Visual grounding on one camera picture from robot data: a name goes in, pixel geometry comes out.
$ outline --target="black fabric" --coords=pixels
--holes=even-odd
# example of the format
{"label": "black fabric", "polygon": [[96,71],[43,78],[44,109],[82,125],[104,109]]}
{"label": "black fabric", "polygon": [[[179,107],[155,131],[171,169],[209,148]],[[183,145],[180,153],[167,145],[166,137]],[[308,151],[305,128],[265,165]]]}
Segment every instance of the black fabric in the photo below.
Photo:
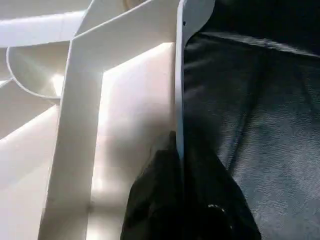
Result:
{"label": "black fabric", "polygon": [[[194,127],[192,134],[199,131]],[[156,153],[133,184],[120,239],[259,240],[245,198],[210,142],[186,142],[183,174],[175,143],[171,133],[168,148]]]}
{"label": "black fabric", "polygon": [[265,240],[320,239],[319,23],[320,1],[216,0],[184,51],[185,141],[209,135]]}

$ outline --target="white curved plastic piece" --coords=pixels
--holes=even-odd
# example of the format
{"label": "white curved plastic piece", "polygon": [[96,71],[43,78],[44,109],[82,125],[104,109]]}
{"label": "white curved plastic piece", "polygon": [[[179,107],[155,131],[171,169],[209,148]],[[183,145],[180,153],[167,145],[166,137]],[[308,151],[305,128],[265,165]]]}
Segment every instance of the white curved plastic piece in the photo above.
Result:
{"label": "white curved plastic piece", "polygon": [[[99,205],[93,206],[93,211],[97,210],[99,214],[102,214],[102,220],[105,220],[106,224],[109,222],[110,225],[105,228],[104,232],[99,233],[98,231],[97,233],[95,226],[98,230],[101,228],[94,222],[99,221],[99,215],[93,214],[89,218],[89,225],[93,224],[93,227],[88,228],[88,206],[91,205],[92,197],[91,186],[99,188],[99,186],[110,183],[110,190],[113,191],[114,186],[118,185],[120,191],[123,191],[119,193],[121,201],[124,201],[128,195],[128,185],[133,178],[130,176],[126,179],[125,175],[120,175],[121,179],[107,178],[108,173],[112,173],[113,169],[120,168],[116,165],[117,159],[125,159],[121,156],[118,158],[110,155],[109,157],[112,159],[110,158],[110,162],[106,162],[110,163],[107,166],[106,175],[102,175],[101,181],[98,180],[92,185],[96,147],[97,144],[105,144],[105,148],[97,148],[100,154],[103,154],[107,149],[115,151],[115,154],[121,154],[117,143],[123,143],[123,147],[125,147],[130,141],[134,142],[146,137],[147,140],[141,142],[143,153],[140,158],[141,162],[146,160],[146,152],[144,151],[151,145],[150,141],[154,140],[160,132],[168,133],[168,122],[173,118],[174,54],[173,52],[171,55],[169,54],[172,58],[164,57],[163,66],[161,66],[161,62],[154,60],[151,65],[146,62],[137,65],[136,67],[141,69],[139,73],[130,69],[125,70],[127,72],[118,77],[107,74],[108,76],[105,76],[104,80],[103,75],[105,71],[159,45],[161,46],[163,43],[175,42],[178,3],[179,0],[148,0],[120,16],[79,34],[71,41],[63,99],[60,106],[58,137],[47,196],[47,199],[54,199],[54,201],[47,201],[40,224],[39,240],[92,240],[108,239],[109,237],[117,239],[114,236],[119,235],[119,224],[124,212],[123,205],[118,208],[116,219],[109,218],[112,213],[108,212],[108,205],[101,205],[101,208]],[[115,79],[118,85],[115,82],[114,88],[111,85],[108,87],[108,81]],[[113,96],[110,98],[113,107],[110,105],[106,108],[106,113],[110,118],[114,116],[118,120],[118,125],[111,125],[112,128],[114,127],[110,132],[114,134],[113,140],[103,139],[97,142],[103,82],[107,83],[107,89],[110,88],[103,91],[104,95]],[[161,92],[165,94],[159,96],[157,94],[159,89],[162,89]],[[126,98],[126,94],[129,93],[131,98]],[[122,102],[125,104],[123,108],[121,94],[123,94],[123,98],[126,98]],[[146,107],[148,101],[151,102],[149,107]],[[120,113],[130,109],[130,102],[134,109],[141,109],[141,112],[135,114],[130,111],[127,113],[129,117],[121,118]],[[120,115],[117,115],[116,105],[119,105],[118,113]],[[156,108],[159,108],[161,115],[157,119],[162,122],[161,126],[164,126],[163,128],[159,127],[160,132],[154,131],[159,125],[153,124],[153,118],[149,115],[156,112]],[[120,129],[128,130],[127,134],[124,135],[123,130]],[[128,156],[138,154],[133,148],[123,151],[123,153]]]}
{"label": "white curved plastic piece", "polygon": [[70,41],[85,11],[0,20],[0,48]]}
{"label": "white curved plastic piece", "polygon": [[0,48],[0,85],[10,79],[10,72],[6,61],[6,48]]}
{"label": "white curved plastic piece", "polygon": [[8,68],[17,84],[30,94],[59,99],[65,76],[69,42],[9,47]]}
{"label": "white curved plastic piece", "polygon": [[54,104],[34,96],[9,80],[0,86],[0,140]]}

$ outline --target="sunlight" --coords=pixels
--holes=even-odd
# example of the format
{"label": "sunlight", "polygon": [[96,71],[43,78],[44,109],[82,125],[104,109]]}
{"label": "sunlight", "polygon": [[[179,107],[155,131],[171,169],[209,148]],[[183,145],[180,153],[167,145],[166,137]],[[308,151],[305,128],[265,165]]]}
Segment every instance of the sunlight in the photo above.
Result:
{"label": "sunlight", "polygon": [[62,94],[62,88],[64,86],[64,80],[65,77],[60,75],[60,74],[55,74],[53,75],[53,77],[51,78],[51,81],[53,83],[53,87],[54,87],[54,91],[55,94],[60,97]]}

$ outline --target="white plastic structure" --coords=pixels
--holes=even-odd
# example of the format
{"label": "white plastic structure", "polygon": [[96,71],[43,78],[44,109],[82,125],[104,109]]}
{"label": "white plastic structure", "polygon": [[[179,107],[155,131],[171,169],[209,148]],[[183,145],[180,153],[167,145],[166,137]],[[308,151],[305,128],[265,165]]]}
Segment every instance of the white plastic structure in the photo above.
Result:
{"label": "white plastic structure", "polygon": [[141,2],[0,21],[3,239],[119,239],[131,184],[175,128],[179,0]]}
{"label": "white plastic structure", "polygon": [[[178,3],[148,0],[98,21],[71,41],[39,240],[119,239],[134,177],[152,141],[173,128],[174,47],[162,44],[176,40]],[[83,22],[95,15],[90,9]],[[154,48],[159,62],[147,58],[115,73],[117,66]],[[105,120],[99,122],[99,115]]]}

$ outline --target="black leather seat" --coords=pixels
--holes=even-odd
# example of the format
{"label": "black leather seat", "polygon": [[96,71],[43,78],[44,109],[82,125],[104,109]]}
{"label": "black leather seat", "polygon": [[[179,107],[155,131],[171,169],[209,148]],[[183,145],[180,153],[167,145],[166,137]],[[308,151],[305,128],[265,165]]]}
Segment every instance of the black leather seat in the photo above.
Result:
{"label": "black leather seat", "polygon": [[209,136],[262,239],[320,239],[320,1],[216,0],[183,104],[185,140]]}

